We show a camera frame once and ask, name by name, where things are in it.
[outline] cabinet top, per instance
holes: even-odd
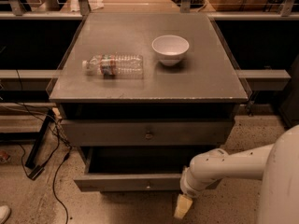
[[[174,67],[159,63],[152,41],[179,35],[190,43]],[[96,54],[143,56],[141,79],[86,76],[82,61]],[[204,13],[91,13],[50,95],[57,103],[241,103],[248,100],[239,78]]]

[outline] plastic water bottle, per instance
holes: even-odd
[[[108,75],[125,78],[143,77],[143,57],[141,55],[95,55],[83,61],[85,75]]]

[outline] drawer handle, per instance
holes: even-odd
[[[152,139],[152,138],[153,138],[153,133],[151,133],[151,132],[147,132],[145,138],[146,138],[147,140]]]

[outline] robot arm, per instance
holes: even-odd
[[[200,191],[225,177],[260,179],[273,145],[229,155],[216,148],[195,156],[180,179],[183,195],[178,196],[176,218],[183,218]]]
[[[195,156],[183,171],[175,217],[183,218],[192,198],[224,177],[261,179],[257,223],[297,224],[299,220],[299,125],[289,129],[274,145],[228,155],[214,149]]]

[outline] white bowl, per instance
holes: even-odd
[[[159,61],[167,66],[179,63],[189,49],[189,42],[177,35],[159,36],[151,45]]]

